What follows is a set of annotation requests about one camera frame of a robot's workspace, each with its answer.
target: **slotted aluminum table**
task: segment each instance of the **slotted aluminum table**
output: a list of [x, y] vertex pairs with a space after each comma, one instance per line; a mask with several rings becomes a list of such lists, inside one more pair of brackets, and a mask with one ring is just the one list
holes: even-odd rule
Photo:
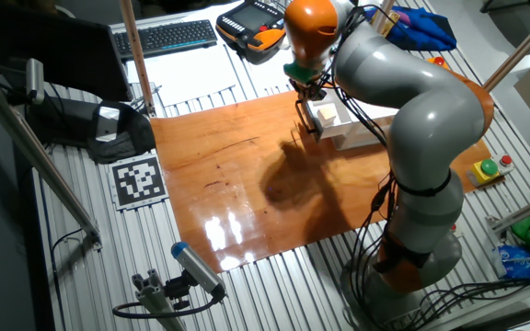
[[[424, 6], [424, 1], [400, 1], [402, 6]], [[146, 20], [145, 25], [164, 24], [163, 18]], [[289, 91], [289, 84], [257, 88], [258, 77], [250, 64], [240, 60], [225, 47], [234, 67], [237, 83], [225, 91], [163, 108], [155, 96], [158, 117], [173, 117], [203, 111], [236, 102]], [[483, 83], [472, 71], [461, 50], [414, 52], [421, 58], [443, 56], [452, 70]], [[136, 96], [141, 95], [134, 86]], [[62, 97], [99, 102], [88, 93], [59, 87]], [[498, 109], [485, 136], [493, 154], [513, 157], [516, 171], [500, 185], [466, 194], [458, 231], [463, 232], [462, 260], [445, 279], [425, 289], [449, 289], [465, 282], [496, 280], [488, 255], [498, 243], [485, 218], [502, 218], [530, 202], [530, 149], [517, 130]], [[129, 211], [116, 211], [109, 193], [106, 165], [96, 165], [85, 150], [56, 146], [52, 159], [72, 186], [87, 212], [101, 231], [103, 249], [87, 249], [82, 234], [61, 243], [55, 251], [60, 266], [61, 297], [57, 298], [52, 281], [48, 249], [45, 258], [57, 330], [62, 330], [59, 301], [62, 302], [69, 330], [160, 330], [155, 320], [115, 318], [111, 308], [135, 302], [131, 275], [156, 268], [163, 280], [180, 275], [179, 263], [170, 255], [170, 247], [179, 240], [179, 232], [169, 199]], [[34, 172], [42, 242], [49, 247], [57, 238], [78, 229], [67, 210], [46, 183]], [[381, 234], [381, 223], [372, 225], [372, 236]], [[188, 330], [349, 330], [353, 318], [339, 286], [341, 266], [347, 262], [356, 233], [351, 231], [320, 242], [268, 257], [220, 274], [228, 298], [201, 314], [183, 317]], [[500, 295], [502, 291], [492, 293]], [[429, 328], [449, 330], [530, 296], [530, 290], [494, 302], [463, 302], [446, 312]], [[209, 298], [202, 289], [191, 290], [191, 306], [206, 304]]]

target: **computer monitor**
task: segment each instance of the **computer monitor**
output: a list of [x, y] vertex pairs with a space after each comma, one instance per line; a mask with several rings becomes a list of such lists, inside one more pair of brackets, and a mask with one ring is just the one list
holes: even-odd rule
[[108, 26], [0, 3], [0, 66], [44, 64], [44, 80], [128, 101], [132, 92]]

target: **table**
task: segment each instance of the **table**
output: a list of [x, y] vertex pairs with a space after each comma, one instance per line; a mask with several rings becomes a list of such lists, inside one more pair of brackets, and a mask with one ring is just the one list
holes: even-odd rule
[[[417, 7], [417, 4], [431, 9], [423, 0], [398, 2], [399, 6]], [[161, 17], [152, 18], [142, 26], [165, 22]], [[158, 116], [173, 117], [291, 90], [284, 84], [258, 88], [259, 85], [254, 83], [258, 78], [252, 74], [251, 65], [238, 59], [230, 50], [226, 51], [234, 67], [235, 86], [167, 108], [162, 108], [160, 99], [156, 99]], [[454, 71], [479, 82], [460, 50], [416, 52], [415, 55], [422, 58], [443, 56]], [[73, 89], [63, 88], [60, 92], [62, 97], [99, 102], [94, 96]], [[140, 88], [137, 87], [135, 92], [140, 96]], [[493, 153], [505, 151], [511, 154], [517, 171], [500, 185], [466, 195], [457, 223], [458, 231], [464, 234], [461, 239], [462, 260], [445, 279], [426, 291], [448, 289], [463, 282], [496, 279], [488, 262], [488, 253], [497, 240], [484, 219], [487, 215], [504, 217], [530, 202], [530, 149], [521, 145], [522, 138], [511, 128], [513, 124], [497, 112], [485, 141]], [[73, 187], [75, 195], [83, 201], [87, 212], [97, 220], [104, 245], [99, 253], [86, 249], [80, 245], [84, 238], [78, 234], [76, 240], [61, 243], [55, 252], [57, 265], [62, 266], [60, 299], [67, 329], [160, 330], [159, 324], [152, 320], [114, 318], [111, 307], [135, 301], [131, 275], [156, 268], [165, 280], [177, 277], [181, 272], [178, 262], [169, 253], [171, 245], [179, 240], [169, 199], [131, 211], [116, 211], [109, 195], [105, 165], [95, 165], [84, 150], [64, 146], [54, 148], [52, 159]], [[48, 246], [46, 218], [53, 241], [76, 230], [78, 225], [38, 174], [34, 177], [42, 242]], [[381, 234], [382, 225], [372, 226], [373, 238]], [[348, 306], [338, 284], [340, 266], [348, 260], [354, 239], [355, 233], [348, 232], [223, 272], [220, 276], [229, 295], [224, 304], [182, 320], [189, 330], [352, 329], [350, 317], [345, 314]], [[46, 250], [45, 258], [50, 275], [51, 262]], [[50, 286], [56, 326], [62, 330], [52, 282]], [[526, 296], [530, 296], [530, 291], [503, 301], [473, 305], [464, 302], [445, 314], [437, 324], [443, 323], [439, 328], [449, 330]], [[204, 305], [208, 300], [201, 289], [191, 291], [192, 306]]]
[[[338, 151], [317, 141], [297, 98], [151, 119], [179, 234], [216, 272], [358, 229], [390, 171], [380, 143]], [[476, 189], [466, 171], [487, 158], [480, 141], [453, 161], [464, 192]], [[372, 223], [382, 214], [386, 205]]]

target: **orange controller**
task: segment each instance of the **orange controller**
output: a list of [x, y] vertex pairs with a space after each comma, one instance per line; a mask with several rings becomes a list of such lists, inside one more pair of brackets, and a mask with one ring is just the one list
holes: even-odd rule
[[283, 13], [258, 1], [246, 1], [216, 20], [216, 31], [250, 63], [267, 61], [285, 36]]

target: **metal bracket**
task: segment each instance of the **metal bracket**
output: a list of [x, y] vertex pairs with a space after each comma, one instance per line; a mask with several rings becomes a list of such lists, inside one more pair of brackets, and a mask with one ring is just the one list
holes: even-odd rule
[[[500, 226], [500, 223], [501, 223], [501, 219], [496, 217], [496, 216], [492, 216], [492, 215], [488, 215], [485, 217], [486, 219], [486, 224], [493, 230], [495, 228], [497, 228], [498, 226]], [[494, 232], [494, 234], [496, 235], [496, 237], [502, 242], [502, 243], [505, 243], [506, 242], [506, 239], [507, 239], [507, 235], [508, 233], [506, 232], [506, 230], [502, 230], [502, 231], [499, 231], [499, 232]]]
[[44, 65], [36, 59], [26, 63], [26, 95], [34, 105], [44, 101]]
[[100, 251], [101, 248], [103, 248], [103, 245], [101, 244], [101, 238], [91, 238], [91, 243], [93, 243], [93, 249], [96, 251]]
[[500, 235], [505, 229], [511, 227], [513, 224], [520, 222], [524, 218], [530, 216], [530, 203], [524, 206], [519, 211], [513, 212], [512, 214], [504, 217], [502, 220], [496, 219], [495, 217], [487, 218], [489, 220], [490, 227], [496, 235]]
[[38, 170], [64, 207], [81, 225], [87, 236], [101, 247], [98, 226], [75, 196], [63, 176], [48, 156], [24, 118], [7, 103], [0, 87], [0, 123], [29, 162]]
[[302, 125], [304, 126], [304, 129], [305, 129], [306, 133], [308, 133], [308, 134], [314, 133], [316, 135], [316, 137], [318, 137], [318, 135], [317, 135], [318, 131], [317, 131], [316, 128], [314, 128], [314, 125], [311, 125], [311, 126], [308, 125], [308, 123], [311, 122], [311, 119], [308, 117], [307, 111], [303, 111], [304, 108], [305, 108], [304, 100], [297, 99], [295, 101], [295, 111], [298, 113], [298, 116], [300, 116], [300, 121], [302, 121]]
[[[132, 276], [132, 284], [138, 289], [136, 299], [151, 314], [173, 313], [173, 304], [165, 297], [163, 283], [156, 273], [155, 269], [150, 269], [148, 278], [143, 279], [140, 274]], [[185, 327], [179, 318], [157, 318], [166, 330], [185, 331]]]

